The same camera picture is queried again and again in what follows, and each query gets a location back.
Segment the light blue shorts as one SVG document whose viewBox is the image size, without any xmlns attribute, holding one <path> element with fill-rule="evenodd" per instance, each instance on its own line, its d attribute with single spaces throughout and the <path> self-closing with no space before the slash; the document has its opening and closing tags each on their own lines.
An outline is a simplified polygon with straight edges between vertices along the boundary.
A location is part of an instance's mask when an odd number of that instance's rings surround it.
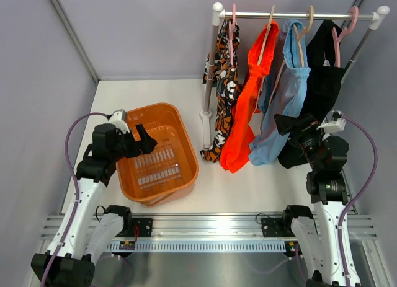
<svg viewBox="0 0 397 287">
<path fill-rule="evenodd" d="M 279 134 L 274 115 L 297 117 L 302 110 L 311 71 L 305 38 L 301 39 L 301 48 L 298 48 L 295 36 L 303 28 L 302 22 L 288 19 L 279 33 L 270 74 L 258 101 L 258 109 L 264 114 L 261 133 L 249 145 L 249 160 L 255 166 L 274 161 L 287 143 L 289 134 Z"/>
</svg>

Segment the bright orange shorts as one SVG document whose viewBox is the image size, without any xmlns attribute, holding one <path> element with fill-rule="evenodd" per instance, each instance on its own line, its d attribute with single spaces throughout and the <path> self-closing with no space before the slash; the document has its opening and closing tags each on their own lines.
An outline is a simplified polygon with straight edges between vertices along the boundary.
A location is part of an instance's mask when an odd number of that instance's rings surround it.
<svg viewBox="0 0 397 287">
<path fill-rule="evenodd" d="M 261 82 L 270 73 L 277 36 L 279 34 L 279 25 L 275 21 L 272 21 L 261 65 L 258 66 L 257 61 L 261 52 L 265 32 L 266 27 L 258 35 L 249 50 L 248 78 L 234 108 L 234 122 L 231 133 L 220 156 L 220 165 L 224 170 L 228 170 L 231 173 L 237 172 L 249 161 L 249 154 L 251 152 L 249 145 L 255 138 L 249 122 L 257 110 Z"/>
</svg>

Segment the camouflage patterned shorts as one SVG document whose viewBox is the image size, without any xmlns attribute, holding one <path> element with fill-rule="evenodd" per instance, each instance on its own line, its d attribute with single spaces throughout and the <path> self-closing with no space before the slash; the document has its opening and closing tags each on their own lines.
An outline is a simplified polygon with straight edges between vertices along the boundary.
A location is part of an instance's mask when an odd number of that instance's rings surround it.
<svg viewBox="0 0 397 287">
<path fill-rule="evenodd" d="M 230 63 L 228 37 L 228 22 L 230 19 L 226 18 L 220 26 L 216 37 L 213 67 L 209 68 L 210 58 L 207 57 L 203 75 L 203 83 L 205 84 L 209 80 L 209 72 L 212 72 L 212 87 L 216 89 L 216 97 L 218 98 L 215 137 L 209 148 L 200 152 L 203 159 L 211 162 L 220 160 L 222 149 L 233 126 L 232 111 L 243 89 L 243 86 L 238 81 L 237 50 L 240 44 L 238 24 L 235 26 L 233 36 L 234 66 Z"/>
</svg>

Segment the beige hanger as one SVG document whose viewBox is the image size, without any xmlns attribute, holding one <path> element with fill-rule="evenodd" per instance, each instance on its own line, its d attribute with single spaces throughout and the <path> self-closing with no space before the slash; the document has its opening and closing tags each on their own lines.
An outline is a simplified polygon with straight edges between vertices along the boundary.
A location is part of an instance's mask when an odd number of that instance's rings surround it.
<svg viewBox="0 0 397 287">
<path fill-rule="evenodd" d="M 298 31 L 297 27 L 295 24 L 293 24 L 293 31 L 295 34 L 295 39 L 297 43 L 297 48 L 298 48 L 298 54 L 299 54 L 299 60 L 300 60 L 300 66 L 305 67 L 305 60 L 303 56 L 303 47 L 301 44 L 301 41 L 303 40 L 303 37 L 311 30 L 313 21 L 314 21 L 314 7 L 313 5 L 309 5 L 308 9 L 308 25 L 303 26 L 301 32 Z"/>
<path fill-rule="evenodd" d="M 271 23 L 272 23 L 272 18 L 273 18 L 274 12 L 275 12 L 275 4 L 272 6 L 272 9 L 271 9 L 270 14 L 269 14 L 268 23 L 266 25 L 266 32 L 265 32 L 265 36 L 264 36 L 264 39 L 263 39 L 263 42 L 262 42 L 262 46 L 261 46 L 261 52 L 259 54 L 258 61 L 257 61 L 257 65 L 258 66 L 261 65 L 262 57 L 263 57 L 265 46 L 266 46 L 266 41 L 267 41 L 267 38 L 269 36 L 269 32 L 271 30 Z"/>
</svg>

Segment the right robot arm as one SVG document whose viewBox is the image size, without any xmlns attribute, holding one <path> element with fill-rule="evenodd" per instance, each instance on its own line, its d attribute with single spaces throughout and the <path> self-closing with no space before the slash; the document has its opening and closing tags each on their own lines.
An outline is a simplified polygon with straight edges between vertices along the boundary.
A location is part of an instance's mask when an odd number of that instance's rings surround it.
<svg viewBox="0 0 397 287">
<path fill-rule="evenodd" d="M 308 271 L 307 286 L 360 286 L 347 227 L 348 193 L 342 176 L 349 144 L 328 135 L 311 115 L 274 116 L 277 131 L 302 150 L 311 167 L 306 189 L 312 208 L 288 205 L 281 228 L 295 236 Z"/>
</svg>

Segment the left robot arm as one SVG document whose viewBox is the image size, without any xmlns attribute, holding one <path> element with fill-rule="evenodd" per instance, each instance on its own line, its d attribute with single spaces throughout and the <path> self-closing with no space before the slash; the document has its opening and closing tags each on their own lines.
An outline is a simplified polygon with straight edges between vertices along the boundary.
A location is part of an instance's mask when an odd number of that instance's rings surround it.
<svg viewBox="0 0 397 287">
<path fill-rule="evenodd" d="M 41 286 L 90 286 L 96 263 L 111 240 L 132 232 L 131 210 L 126 206 L 108 206 L 93 232 L 89 232 L 89 225 L 117 162 L 150 154 L 157 145 L 142 124 L 136 129 L 139 140 L 121 123 L 94 128 L 92 143 L 72 171 L 74 199 L 45 253 L 32 258 L 31 267 Z"/>
</svg>

